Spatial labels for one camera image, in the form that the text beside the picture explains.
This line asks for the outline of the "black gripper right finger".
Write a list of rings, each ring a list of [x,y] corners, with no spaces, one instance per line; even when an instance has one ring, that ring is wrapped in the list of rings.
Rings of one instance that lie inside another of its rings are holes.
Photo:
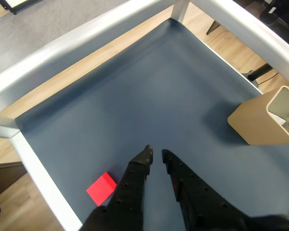
[[[162,150],[162,161],[180,203],[187,231],[246,231],[243,212],[227,202],[178,156]]]

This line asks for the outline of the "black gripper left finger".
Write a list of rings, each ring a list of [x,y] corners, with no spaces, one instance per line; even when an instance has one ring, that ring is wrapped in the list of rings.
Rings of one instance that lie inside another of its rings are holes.
[[[147,145],[128,163],[108,205],[93,210],[80,230],[142,231],[145,181],[152,163],[153,148]]]

